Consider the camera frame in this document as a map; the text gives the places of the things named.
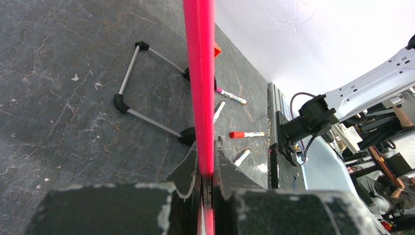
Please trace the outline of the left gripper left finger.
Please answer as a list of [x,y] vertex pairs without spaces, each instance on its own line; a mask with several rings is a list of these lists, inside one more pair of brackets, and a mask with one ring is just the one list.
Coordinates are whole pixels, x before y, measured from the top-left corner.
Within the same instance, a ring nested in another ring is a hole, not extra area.
[[161,183],[173,183],[182,199],[187,199],[196,191],[200,192],[201,174],[198,167],[196,142],[192,144],[184,160]]

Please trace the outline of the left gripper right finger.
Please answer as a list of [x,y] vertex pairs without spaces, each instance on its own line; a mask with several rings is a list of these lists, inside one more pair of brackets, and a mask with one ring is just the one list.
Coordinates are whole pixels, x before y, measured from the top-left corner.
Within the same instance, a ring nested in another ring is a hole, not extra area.
[[214,141],[213,197],[229,199],[235,189],[262,188],[230,161],[223,150],[223,141],[218,136]]

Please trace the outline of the pink framed whiteboard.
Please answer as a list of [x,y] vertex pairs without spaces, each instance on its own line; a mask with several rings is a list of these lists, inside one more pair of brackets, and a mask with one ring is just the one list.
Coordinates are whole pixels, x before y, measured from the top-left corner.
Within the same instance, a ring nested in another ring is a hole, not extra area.
[[214,1],[185,0],[184,19],[206,234],[213,235]]

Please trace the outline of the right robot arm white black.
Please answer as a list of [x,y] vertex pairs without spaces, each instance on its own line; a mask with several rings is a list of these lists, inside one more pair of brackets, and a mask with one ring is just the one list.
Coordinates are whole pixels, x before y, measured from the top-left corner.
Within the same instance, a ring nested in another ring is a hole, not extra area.
[[294,144],[326,133],[332,125],[415,84],[415,39],[386,62],[337,89],[317,95],[299,109],[299,116],[279,124],[278,143]]

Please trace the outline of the black whiteboard marker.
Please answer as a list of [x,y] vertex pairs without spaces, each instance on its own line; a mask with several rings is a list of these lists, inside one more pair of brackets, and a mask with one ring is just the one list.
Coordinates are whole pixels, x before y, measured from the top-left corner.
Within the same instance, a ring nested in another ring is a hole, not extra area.
[[234,161],[234,164],[239,167],[242,162],[250,155],[251,150],[250,149],[245,149]]

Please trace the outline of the red whiteboard marker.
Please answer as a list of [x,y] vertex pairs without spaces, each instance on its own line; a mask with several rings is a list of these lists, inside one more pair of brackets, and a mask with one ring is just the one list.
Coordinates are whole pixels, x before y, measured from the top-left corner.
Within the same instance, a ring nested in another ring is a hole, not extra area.
[[251,137],[263,137],[265,136],[265,133],[264,132],[232,131],[229,133],[229,136],[233,139],[240,139],[240,138],[251,138]]

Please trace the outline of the blue whiteboard marker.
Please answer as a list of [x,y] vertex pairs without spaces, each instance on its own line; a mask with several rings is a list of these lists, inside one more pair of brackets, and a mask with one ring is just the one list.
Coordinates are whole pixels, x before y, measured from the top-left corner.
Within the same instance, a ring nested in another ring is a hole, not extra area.
[[215,123],[217,121],[217,119],[220,116],[220,113],[222,112],[224,106],[225,106],[226,102],[224,100],[222,100],[217,107],[214,110],[214,116],[213,116],[213,123]]

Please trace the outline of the purple whiteboard marker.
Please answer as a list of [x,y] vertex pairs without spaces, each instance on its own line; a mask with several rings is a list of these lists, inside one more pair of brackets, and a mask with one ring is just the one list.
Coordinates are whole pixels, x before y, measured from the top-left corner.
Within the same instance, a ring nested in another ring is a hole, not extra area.
[[230,92],[227,92],[227,91],[223,90],[220,87],[217,87],[215,89],[215,92],[217,92],[218,94],[221,94],[221,95],[223,95],[225,97],[228,97],[228,98],[230,98],[230,99],[232,99],[232,100],[234,100],[234,101],[236,101],[238,103],[241,103],[243,105],[246,105],[247,104],[247,101],[245,99],[243,99],[243,98],[241,98],[239,96],[236,96],[236,95],[234,95],[234,94],[232,94]]

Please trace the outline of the orange semicircle toy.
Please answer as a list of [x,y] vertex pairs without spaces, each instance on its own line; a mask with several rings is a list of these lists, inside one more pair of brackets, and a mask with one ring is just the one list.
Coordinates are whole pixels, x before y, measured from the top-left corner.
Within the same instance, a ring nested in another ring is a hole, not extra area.
[[216,58],[222,52],[221,48],[217,43],[214,44],[214,58]]

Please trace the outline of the seated person in background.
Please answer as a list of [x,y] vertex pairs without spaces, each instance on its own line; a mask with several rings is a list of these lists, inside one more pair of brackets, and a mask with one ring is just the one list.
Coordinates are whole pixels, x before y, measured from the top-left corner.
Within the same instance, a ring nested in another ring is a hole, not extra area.
[[410,210],[415,207],[415,178],[401,176],[397,185],[386,176],[374,180],[368,176],[357,178],[357,183],[370,195],[367,205],[372,214],[385,215],[391,210]]

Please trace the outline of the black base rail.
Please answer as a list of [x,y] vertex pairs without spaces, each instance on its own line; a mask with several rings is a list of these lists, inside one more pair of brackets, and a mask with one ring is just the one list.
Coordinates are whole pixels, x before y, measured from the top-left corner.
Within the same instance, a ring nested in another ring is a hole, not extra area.
[[269,160],[268,188],[305,190],[306,183],[303,168],[282,134],[281,127],[292,115],[284,95],[273,83],[268,89],[268,119],[269,119]]

